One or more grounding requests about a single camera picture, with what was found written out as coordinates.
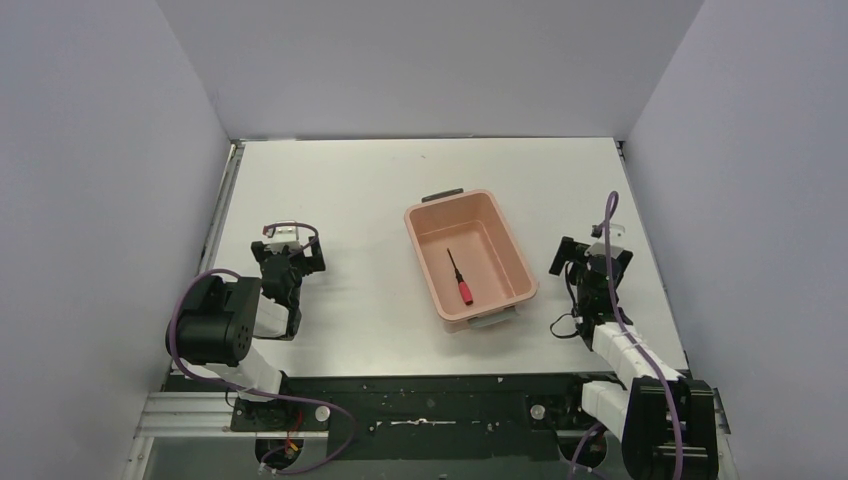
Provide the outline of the red handled screwdriver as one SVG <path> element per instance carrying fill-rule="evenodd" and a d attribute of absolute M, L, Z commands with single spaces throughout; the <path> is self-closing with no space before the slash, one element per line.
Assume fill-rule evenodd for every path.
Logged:
<path fill-rule="evenodd" d="M 458 268 L 458 266 L 455 262 L 455 259 L 453 257 L 451 250 L 449 248 L 447 248 L 446 251 L 448 253 L 448 256 L 449 256 L 449 259 L 450 259 L 450 262 L 451 262 L 451 265 L 452 265 L 452 268 L 453 268 L 453 272 L 454 272 L 454 276 L 455 276 L 455 280 L 456 280 L 456 283 L 457 283 L 457 288 L 458 288 L 461 300 L 462 300 L 464 305 L 471 306 L 474 303 L 473 294 L 471 292 L 471 289 L 468 286 L 467 282 L 464 280 L 464 277 L 463 277 L 462 273 L 460 272 L 460 270 L 459 270 L 459 268 Z"/>

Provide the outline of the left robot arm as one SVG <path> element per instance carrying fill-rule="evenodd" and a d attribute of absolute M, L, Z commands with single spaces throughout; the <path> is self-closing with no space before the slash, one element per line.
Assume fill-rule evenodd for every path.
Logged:
<path fill-rule="evenodd" d="M 255 241 L 256 277 L 226 281 L 219 272 L 190 286 L 165 334 L 168 353 L 184 365 L 213 371 L 237 395 L 236 416 L 270 430 L 294 429 L 302 408 L 289 396 L 286 374 L 253 346 L 256 339 L 290 341 L 302 320 L 305 277 L 326 264 L 318 236 Z"/>

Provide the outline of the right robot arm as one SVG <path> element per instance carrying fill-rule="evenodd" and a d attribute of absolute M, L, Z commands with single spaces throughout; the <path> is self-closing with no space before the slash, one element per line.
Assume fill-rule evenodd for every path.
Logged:
<path fill-rule="evenodd" d="M 549 268 L 572 301 L 575 336 L 613 369 L 581 388 L 580 406 L 620 442 L 633 479 L 715 479 L 719 452 L 714 391 L 668 366 L 618 304 L 631 251 L 602 240 L 561 238 Z"/>

